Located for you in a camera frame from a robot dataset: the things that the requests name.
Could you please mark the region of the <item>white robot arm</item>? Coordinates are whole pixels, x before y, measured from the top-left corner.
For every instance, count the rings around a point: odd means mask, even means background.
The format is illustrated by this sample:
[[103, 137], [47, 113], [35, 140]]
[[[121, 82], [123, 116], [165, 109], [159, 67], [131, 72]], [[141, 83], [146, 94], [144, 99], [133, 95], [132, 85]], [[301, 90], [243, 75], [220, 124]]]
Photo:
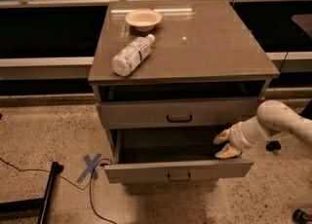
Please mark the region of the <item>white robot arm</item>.
[[290, 134], [312, 145], [312, 101], [297, 114], [286, 104], [266, 100], [256, 109], [256, 114], [247, 121], [234, 124], [218, 134], [213, 144], [227, 144], [215, 154], [218, 159], [230, 159], [251, 148], [257, 141], [275, 141]]

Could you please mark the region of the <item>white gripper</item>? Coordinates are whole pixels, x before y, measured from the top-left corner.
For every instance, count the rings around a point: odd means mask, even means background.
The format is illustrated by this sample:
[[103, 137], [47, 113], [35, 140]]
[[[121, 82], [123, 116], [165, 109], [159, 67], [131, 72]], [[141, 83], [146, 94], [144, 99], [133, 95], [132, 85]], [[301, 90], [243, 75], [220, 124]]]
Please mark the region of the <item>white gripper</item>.
[[229, 139], [227, 143], [219, 152], [215, 154], [218, 159], [230, 159], [242, 154], [243, 149], [252, 147], [252, 144], [247, 141], [243, 134], [242, 122], [233, 125], [230, 129], [224, 130], [219, 133], [213, 141], [213, 144], [220, 144]]

